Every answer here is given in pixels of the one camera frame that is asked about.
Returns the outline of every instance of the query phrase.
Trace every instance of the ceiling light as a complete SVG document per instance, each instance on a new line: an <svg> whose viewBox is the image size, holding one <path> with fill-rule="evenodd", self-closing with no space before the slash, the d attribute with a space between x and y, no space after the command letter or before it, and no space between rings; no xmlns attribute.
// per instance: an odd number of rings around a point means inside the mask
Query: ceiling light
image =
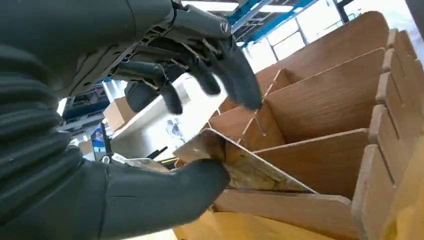
<svg viewBox="0 0 424 240"><path fill-rule="evenodd" d="M219 1L181 1L182 5L193 5L194 7L208 12L232 12L239 4L237 2Z"/></svg>
<svg viewBox="0 0 424 240"><path fill-rule="evenodd" d="M208 12L232 12L239 4L236 2L219 2L219 1L182 1L185 6L187 4L193 5L194 7ZM262 13L287 13L293 9L292 6L277 6L277 5L266 5L262 7L259 12Z"/></svg>
<svg viewBox="0 0 424 240"><path fill-rule="evenodd" d="M255 5L253 5L250 8L250 10L255 9L258 5L259 5L259 3L256 3ZM290 12L290 10L292 10L292 9L293 9L292 6L265 5L259 10L259 12L262 12L262 13L287 13L287 12Z"/></svg>
<svg viewBox="0 0 424 240"><path fill-rule="evenodd" d="M294 10L295 13L300 13L304 8L303 7L298 7Z"/></svg>

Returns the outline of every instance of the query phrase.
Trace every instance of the wooden organizer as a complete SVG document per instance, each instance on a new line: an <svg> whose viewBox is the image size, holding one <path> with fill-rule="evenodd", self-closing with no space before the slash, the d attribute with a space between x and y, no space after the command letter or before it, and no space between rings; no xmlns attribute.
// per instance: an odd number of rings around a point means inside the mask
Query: wooden organizer
<svg viewBox="0 0 424 240"><path fill-rule="evenodd" d="M424 119L423 66L407 33L367 12L256 76L263 107L226 99L205 127L320 194L233 189L216 209L379 240Z"/></svg>

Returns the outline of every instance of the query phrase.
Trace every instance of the robotic hand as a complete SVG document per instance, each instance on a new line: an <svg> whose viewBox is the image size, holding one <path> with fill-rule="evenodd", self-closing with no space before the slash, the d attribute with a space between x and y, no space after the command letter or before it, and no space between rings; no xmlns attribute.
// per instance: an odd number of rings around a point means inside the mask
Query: robotic hand
<svg viewBox="0 0 424 240"><path fill-rule="evenodd" d="M1 9L2 239L128 238L193 221L221 194L230 179L217 160L169 173L90 162L55 127L58 97L106 76L131 81L136 112L161 94L181 113L171 82L185 72L211 95L213 73L234 102L259 108L226 21L171 0L5 0Z"/></svg>

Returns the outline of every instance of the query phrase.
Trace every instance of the blue steel beam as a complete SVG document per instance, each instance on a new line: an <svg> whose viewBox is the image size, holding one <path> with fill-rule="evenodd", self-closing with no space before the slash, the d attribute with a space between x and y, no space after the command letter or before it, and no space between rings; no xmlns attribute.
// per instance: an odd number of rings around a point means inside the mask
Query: blue steel beam
<svg viewBox="0 0 424 240"><path fill-rule="evenodd" d="M245 47L250 42L259 42L264 37L266 37L268 34L270 34L272 31L274 31L276 28L280 26L281 23L286 21L287 19L294 17L295 15L299 14L300 12L295 12L298 8L303 8L305 10L310 5L312 5L317 0L300 0L296 5L294 5L293 9L289 12L282 13L280 16L278 16L273 21L269 22L267 25L263 26L261 29L259 29L255 34L253 34L246 42Z"/></svg>
<svg viewBox="0 0 424 240"><path fill-rule="evenodd" d="M232 15L227 16L227 20L229 24L234 25L237 21L243 18L246 14L248 14L253 6L259 2L263 2L264 0L247 0L241 7L239 7Z"/></svg>
<svg viewBox="0 0 424 240"><path fill-rule="evenodd" d="M228 22L232 24L231 33L235 33L243 25L252 19L262 7L270 4L274 0L247 0L237 11L229 16Z"/></svg>

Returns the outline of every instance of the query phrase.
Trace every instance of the cardboard box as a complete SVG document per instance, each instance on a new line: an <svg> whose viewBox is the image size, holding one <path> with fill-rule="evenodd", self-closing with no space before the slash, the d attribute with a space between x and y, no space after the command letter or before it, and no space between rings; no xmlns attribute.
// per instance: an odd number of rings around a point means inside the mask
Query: cardboard box
<svg viewBox="0 0 424 240"><path fill-rule="evenodd" d="M110 129L115 132L127 124L136 113L131 110L125 97L117 98L104 110Z"/></svg>
<svg viewBox="0 0 424 240"><path fill-rule="evenodd" d="M87 155L87 154L92 153L94 151L93 150L93 143L92 143L92 141L83 141L83 142L80 142L78 144L78 147L81 150L81 152L82 152L83 155Z"/></svg>

